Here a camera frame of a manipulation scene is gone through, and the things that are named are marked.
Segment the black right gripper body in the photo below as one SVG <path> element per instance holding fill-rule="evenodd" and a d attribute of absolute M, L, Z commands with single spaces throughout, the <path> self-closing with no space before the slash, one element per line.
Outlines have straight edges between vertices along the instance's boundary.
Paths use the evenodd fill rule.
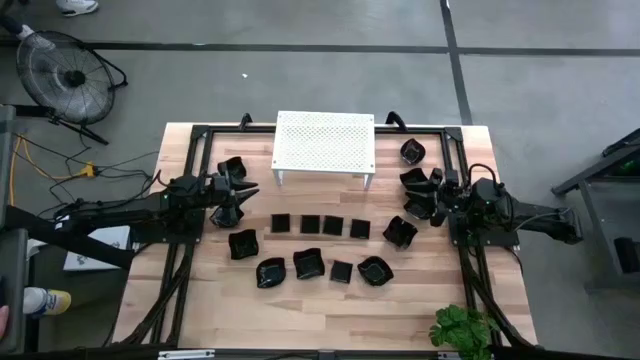
<path fill-rule="evenodd" d="M 438 203 L 436 205 L 435 213 L 430 219 L 431 226 L 441 226 L 450 213 L 455 213 L 461 207 L 464 185 L 460 182 L 459 188 L 447 189 L 444 186 L 445 170 L 442 172 L 441 177 L 438 177 L 437 168 L 434 168 L 431 174 L 431 179 L 433 181 L 439 181 L 438 192 L 436 194 Z"/>

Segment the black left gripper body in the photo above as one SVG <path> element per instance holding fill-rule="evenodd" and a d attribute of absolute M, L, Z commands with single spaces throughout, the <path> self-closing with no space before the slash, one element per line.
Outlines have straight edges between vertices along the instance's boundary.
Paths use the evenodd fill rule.
<path fill-rule="evenodd" d="M 229 201 L 229 199 L 232 197 L 232 193 L 235 191 L 233 189 L 233 180 L 234 180 L 234 178 L 230 177 L 229 175 L 227 175 L 225 173 L 222 173 L 222 175 L 227 175 L 229 177 L 229 182 L 230 182 L 230 185 L 231 185 L 231 191 L 228 192 L 228 193 L 215 192 L 210 186 L 210 181 L 211 181 L 211 177 L 212 177 L 213 174 L 210 174 L 210 175 L 207 176 L 207 179 L 209 180 L 209 182 L 205 186 L 205 190 L 204 190 L 204 195 L 205 195 L 204 206 L 206 208 L 213 208 L 215 206 L 225 204 L 226 202 Z"/>

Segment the black wavy square mini plate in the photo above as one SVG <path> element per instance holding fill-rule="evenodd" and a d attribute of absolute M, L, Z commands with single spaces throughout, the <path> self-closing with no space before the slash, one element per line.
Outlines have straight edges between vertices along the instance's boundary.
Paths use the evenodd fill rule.
<path fill-rule="evenodd" d="M 296 277 L 308 280 L 325 274 L 325 265 L 320 248 L 309 248 L 293 254 Z"/>
<path fill-rule="evenodd" d="M 413 183 L 431 183 L 421 168 L 413 168 L 399 175 L 401 184 L 404 186 Z"/>
<path fill-rule="evenodd" d="M 254 229 L 247 229 L 230 234 L 228 243 L 232 260 L 241 260 L 256 256 L 259 253 L 257 233 Z"/>
<path fill-rule="evenodd" d="M 231 157 L 217 164 L 217 170 L 220 174 L 225 173 L 237 180 L 244 180 L 247 176 L 247 169 L 242 162 L 240 156 Z"/>
<path fill-rule="evenodd" d="M 417 233 L 418 229 L 413 224 L 395 216 L 383 231 L 383 237 L 397 248 L 407 249 Z"/>

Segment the white perforated metal shelf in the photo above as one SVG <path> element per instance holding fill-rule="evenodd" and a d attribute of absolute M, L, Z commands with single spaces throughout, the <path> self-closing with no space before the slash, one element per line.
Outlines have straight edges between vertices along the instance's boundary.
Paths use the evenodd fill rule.
<path fill-rule="evenodd" d="M 376 173 L 372 114 L 279 111 L 271 169 L 276 183 L 286 172 L 362 175 L 369 189 Z"/>

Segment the green potted plant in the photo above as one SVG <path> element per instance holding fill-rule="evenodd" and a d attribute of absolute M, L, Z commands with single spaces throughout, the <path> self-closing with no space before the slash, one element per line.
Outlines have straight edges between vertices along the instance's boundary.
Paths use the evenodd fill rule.
<path fill-rule="evenodd" d="M 436 311 L 436 323 L 430 327 L 431 343 L 455 349 L 462 360 L 491 360 L 488 346 L 496 322 L 486 313 L 451 304 Z"/>

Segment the white printed carton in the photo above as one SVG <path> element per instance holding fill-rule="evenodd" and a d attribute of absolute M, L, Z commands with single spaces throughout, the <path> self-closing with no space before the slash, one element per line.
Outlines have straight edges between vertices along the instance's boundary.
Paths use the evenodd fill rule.
<path fill-rule="evenodd" d="M 131 227 L 100 228 L 83 240 L 80 253 L 68 251 L 63 264 L 66 272 L 114 270 L 128 265 L 133 257 Z"/>

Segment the grey metal workbench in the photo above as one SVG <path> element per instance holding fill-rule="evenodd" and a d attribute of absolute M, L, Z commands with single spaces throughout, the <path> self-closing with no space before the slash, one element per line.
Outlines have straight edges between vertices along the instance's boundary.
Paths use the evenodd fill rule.
<path fill-rule="evenodd" d="M 581 193 L 607 269 L 585 284 L 585 290 L 637 290 L 640 272 L 622 272 L 614 240 L 640 243 L 640 128 L 608 145 L 593 165 L 551 188 L 556 196 Z"/>

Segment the black diagonal strut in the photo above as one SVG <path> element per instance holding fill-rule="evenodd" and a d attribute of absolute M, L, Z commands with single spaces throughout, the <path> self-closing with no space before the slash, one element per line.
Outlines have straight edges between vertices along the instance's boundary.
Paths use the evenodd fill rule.
<path fill-rule="evenodd" d="M 29 238 L 42 241 L 49 245 L 54 245 L 74 253 L 81 252 L 79 247 L 83 240 L 87 238 L 87 235 L 84 234 L 58 232 L 54 229 L 54 224 L 52 222 L 41 219 L 28 211 L 11 205 L 5 206 L 1 211 L 0 229 L 23 229 L 27 232 Z M 124 265 L 122 269 L 129 270 L 133 258 L 134 253 L 129 264 Z"/>

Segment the black box on workbench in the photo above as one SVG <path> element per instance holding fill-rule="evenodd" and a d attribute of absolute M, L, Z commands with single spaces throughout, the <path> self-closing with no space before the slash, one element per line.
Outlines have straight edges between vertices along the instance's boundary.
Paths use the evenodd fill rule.
<path fill-rule="evenodd" d="M 614 240 L 614 246 L 622 272 L 640 272 L 640 243 L 628 237 L 619 237 Z"/>

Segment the black floor fan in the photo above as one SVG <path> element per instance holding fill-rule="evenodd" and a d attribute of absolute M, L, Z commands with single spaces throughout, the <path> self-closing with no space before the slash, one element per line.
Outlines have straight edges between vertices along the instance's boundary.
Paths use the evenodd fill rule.
<path fill-rule="evenodd" d="M 126 73 L 76 37 L 38 31 L 56 49 L 42 51 L 20 42 L 16 70 L 32 105 L 17 105 L 20 117 L 45 118 L 99 144 L 108 141 L 89 127 L 114 107 L 116 91 L 128 85 Z"/>

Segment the white yellow spray bottle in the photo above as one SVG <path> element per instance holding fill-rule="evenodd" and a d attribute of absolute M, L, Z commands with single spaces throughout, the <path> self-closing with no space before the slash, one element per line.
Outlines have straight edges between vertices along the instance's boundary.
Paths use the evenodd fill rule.
<path fill-rule="evenodd" d="M 26 287 L 23 291 L 23 313 L 32 316 L 56 316 L 71 305 L 71 294 L 61 290 Z"/>

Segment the person's white shoe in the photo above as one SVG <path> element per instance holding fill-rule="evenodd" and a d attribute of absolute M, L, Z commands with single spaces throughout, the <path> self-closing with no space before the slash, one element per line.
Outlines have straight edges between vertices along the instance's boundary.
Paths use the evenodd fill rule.
<path fill-rule="evenodd" d="M 45 39 L 41 35 L 38 35 L 28 25 L 19 24 L 18 32 L 15 36 L 27 45 L 42 51 L 52 51 L 56 49 L 56 46 L 51 41 Z"/>
<path fill-rule="evenodd" d="M 55 0 L 56 6 L 65 17 L 87 15 L 98 10 L 97 0 Z"/>

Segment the person's leg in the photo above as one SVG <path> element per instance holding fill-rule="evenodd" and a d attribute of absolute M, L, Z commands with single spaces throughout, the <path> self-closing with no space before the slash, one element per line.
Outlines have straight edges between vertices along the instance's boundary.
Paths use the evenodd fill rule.
<path fill-rule="evenodd" d="M 6 14 L 0 14 L 0 27 L 14 36 L 23 31 L 23 25 Z"/>

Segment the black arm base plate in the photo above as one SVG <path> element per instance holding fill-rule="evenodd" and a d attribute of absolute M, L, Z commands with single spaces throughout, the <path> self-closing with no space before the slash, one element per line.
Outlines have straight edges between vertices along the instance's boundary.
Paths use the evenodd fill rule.
<path fill-rule="evenodd" d="M 517 247 L 520 245 L 519 237 L 514 232 L 507 232 L 502 229 L 472 230 L 454 218 L 449 219 L 449 230 L 451 243 L 454 246 Z"/>
<path fill-rule="evenodd" d="M 138 243 L 193 245 L 202 236 L 205 213 L 204 209 L 170 211 L 131 225 L 131 231 Z"/>

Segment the black front rail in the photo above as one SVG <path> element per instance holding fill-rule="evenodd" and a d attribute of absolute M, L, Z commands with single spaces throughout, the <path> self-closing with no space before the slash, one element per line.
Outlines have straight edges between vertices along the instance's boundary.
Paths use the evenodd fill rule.
<path fill-rule="evenodd" d="M 542 348 L 497 347 L 491 345 L 491 360 L 640 360 L 593 354 L 545 350 Z M 0 360 L 157 360 L 158 353 L 178 349 L 167 344 L 112 345 L 64 351 L 0 355 Z M 212 360 L 316 360 L 319 350 L 214 349 Z M 438 352 L 454 350 L 330 350 L 339 360 L 437 360 Z"/>

